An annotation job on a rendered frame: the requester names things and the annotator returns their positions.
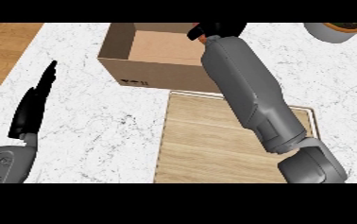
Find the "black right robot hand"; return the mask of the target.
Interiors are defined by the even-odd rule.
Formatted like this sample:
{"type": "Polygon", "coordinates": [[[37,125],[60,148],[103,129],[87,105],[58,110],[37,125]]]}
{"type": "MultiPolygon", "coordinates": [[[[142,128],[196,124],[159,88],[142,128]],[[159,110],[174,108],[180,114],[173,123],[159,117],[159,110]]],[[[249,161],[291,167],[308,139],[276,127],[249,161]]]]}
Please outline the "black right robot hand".
{"type": "Polygon", "coordinates": [[[201,36],[211,37],[218,35],[224,37],[239,37],[246,27],[246,23],[223,22],[223,23],[199,23],[189,31],[187,37],[193,41],[201,36]]]}

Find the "grey round pot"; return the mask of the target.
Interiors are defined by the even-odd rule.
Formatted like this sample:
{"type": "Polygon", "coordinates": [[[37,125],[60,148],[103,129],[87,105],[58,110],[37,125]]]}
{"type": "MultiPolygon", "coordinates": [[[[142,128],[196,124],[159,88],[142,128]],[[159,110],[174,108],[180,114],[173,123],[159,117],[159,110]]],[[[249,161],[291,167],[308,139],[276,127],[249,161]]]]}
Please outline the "grey round pot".
{"type": "Polygon", "coordinates": [[[342,43],[355,35],[355,32],[341,32],[323,23],[305,23],[304,27],[308,33],[326,43],[342,43]]]}

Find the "pale wooden tray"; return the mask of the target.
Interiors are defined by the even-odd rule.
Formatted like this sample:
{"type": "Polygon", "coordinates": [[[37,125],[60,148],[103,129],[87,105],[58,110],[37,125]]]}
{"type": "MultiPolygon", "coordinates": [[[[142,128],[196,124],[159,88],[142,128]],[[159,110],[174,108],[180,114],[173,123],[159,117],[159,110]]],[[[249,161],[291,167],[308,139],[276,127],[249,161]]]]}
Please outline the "pale wooden tray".
{"type": "Polygon", "coordinates": [[[282,183],[289,156],[266,152],[221,97],[168,95],[153,182],[282,183]]]}

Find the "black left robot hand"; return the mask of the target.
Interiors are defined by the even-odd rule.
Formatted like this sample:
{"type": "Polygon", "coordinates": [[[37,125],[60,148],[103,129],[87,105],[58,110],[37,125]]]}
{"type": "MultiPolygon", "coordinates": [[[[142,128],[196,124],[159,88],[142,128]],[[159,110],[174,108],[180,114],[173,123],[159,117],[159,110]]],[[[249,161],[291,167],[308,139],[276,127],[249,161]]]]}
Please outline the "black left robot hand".
{"type": "Polygon", "coordinates": [[[28,89],[18,104],[9,130],[9,137],[13,139],[18,139],[22,134],[38,133],[46,99],[56,80],[56,65],[58,62],[53,60],[41,74],[38,85],[28,89]]]}

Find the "brown cardboard box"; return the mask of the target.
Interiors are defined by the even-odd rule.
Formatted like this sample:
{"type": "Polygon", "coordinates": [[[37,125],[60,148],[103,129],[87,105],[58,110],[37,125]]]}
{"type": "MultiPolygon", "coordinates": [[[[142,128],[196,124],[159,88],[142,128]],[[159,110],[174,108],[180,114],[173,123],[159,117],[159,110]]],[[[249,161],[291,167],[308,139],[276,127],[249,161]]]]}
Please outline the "brown cardboard box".
{"type": "Polygon", "coordinates": [[[97,59],[121,86],[218,93],[193,23],[111,23],[97,59]]]}

